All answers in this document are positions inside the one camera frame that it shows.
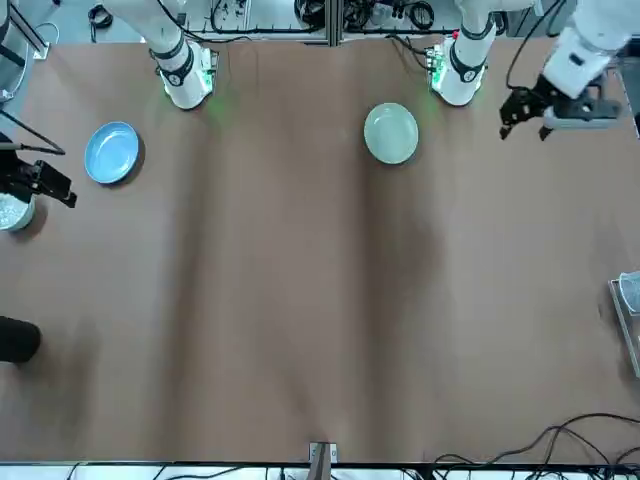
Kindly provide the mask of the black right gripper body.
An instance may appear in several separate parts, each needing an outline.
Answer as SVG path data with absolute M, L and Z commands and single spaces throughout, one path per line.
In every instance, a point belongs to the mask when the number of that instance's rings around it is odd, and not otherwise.
M 41 167 L 20 159 L 1 162 L 1 192 L 18 200 L 30 200 L 39 195 Z

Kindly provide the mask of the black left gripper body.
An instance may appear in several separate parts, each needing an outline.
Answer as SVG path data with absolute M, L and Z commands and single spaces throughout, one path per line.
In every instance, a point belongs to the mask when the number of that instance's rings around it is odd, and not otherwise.
M 555 87 L 547 79 L 538 79 L 533 87 L 518 87 L 516 96 L 516 116 L 518 119 L 541 117 L 557 94 Z

